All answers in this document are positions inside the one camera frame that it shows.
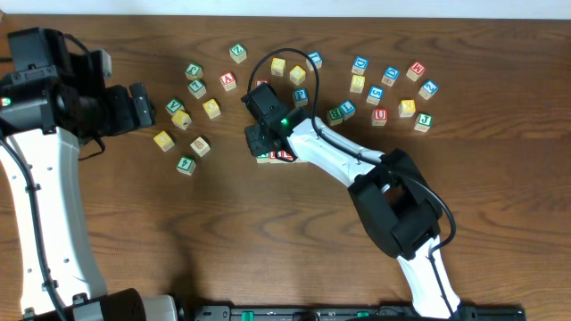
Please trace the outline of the red I block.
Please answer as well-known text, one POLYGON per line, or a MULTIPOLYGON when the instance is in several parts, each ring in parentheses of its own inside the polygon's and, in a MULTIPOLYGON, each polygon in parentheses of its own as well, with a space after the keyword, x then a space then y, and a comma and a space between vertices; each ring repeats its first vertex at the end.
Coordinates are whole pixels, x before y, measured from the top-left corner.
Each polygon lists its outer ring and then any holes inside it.
POLYGON ((266 78, 259 78, 255 81, 255 86, 259 86, 261 84, 269 84, 269 80, 266 78))

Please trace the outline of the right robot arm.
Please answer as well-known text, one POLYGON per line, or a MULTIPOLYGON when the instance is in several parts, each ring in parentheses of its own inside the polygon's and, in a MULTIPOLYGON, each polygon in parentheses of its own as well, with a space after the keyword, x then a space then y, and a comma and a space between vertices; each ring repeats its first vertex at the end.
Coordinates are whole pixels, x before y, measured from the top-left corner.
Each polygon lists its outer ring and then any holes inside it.
POLYGON ((241 99, 255 122, 244 133, 252 156, 286 152, 294 161, 307 161, 347 187, 368 237, 396 259, 422 317, 458 316, 460 299, 452 290, 441 249, 439 220, 452 219, 450 208, 402 150, 370 150, 337 134, 314 111, 292 109, 263 83, 241 99))

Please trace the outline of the red E block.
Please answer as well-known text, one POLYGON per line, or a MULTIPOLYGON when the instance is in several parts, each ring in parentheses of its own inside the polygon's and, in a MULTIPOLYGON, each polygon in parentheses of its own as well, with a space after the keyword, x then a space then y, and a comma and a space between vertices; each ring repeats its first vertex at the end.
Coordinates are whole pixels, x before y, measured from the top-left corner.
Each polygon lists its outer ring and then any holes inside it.
POLYGON ((270 163, 277 163, 278 162, 277 155, 275 152, 269 153, 269 162, 270 163))

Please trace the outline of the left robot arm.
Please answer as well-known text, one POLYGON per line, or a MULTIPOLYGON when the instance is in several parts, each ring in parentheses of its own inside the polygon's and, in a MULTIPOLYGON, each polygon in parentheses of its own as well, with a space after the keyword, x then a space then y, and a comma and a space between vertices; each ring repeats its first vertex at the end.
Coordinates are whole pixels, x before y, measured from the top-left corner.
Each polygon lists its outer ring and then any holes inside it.
POLYGON ((12 191, 25 320, 175 320, 175 299, 109 293, 79 189, 79 150, 155 122, 145 87, 107 86, 111 57, 55 29, 14 31, 14 72, 1 81, 1 163, 12 191))

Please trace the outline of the green N block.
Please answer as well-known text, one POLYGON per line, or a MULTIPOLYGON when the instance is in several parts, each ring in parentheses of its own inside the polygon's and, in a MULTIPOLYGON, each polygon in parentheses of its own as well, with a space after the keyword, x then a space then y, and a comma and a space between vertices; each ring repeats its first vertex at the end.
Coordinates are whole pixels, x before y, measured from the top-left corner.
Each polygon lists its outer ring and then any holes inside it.
POLYGON ((270 157, 268 153, 263 153, 262 155, 259 155, 256 157, 256 161, 258 163, 269 163, 270 162, 270 157))

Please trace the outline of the red U block moved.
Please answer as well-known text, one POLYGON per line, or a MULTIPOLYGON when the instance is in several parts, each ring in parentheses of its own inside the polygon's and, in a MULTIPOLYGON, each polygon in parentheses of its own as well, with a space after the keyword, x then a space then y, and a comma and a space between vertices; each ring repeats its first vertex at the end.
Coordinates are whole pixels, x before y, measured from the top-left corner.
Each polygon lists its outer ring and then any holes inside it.
POLYGON ((280 151, 277 153, 277 158, 283 162, 295 162, 294 156, 290 155, 285 151, 280 151))

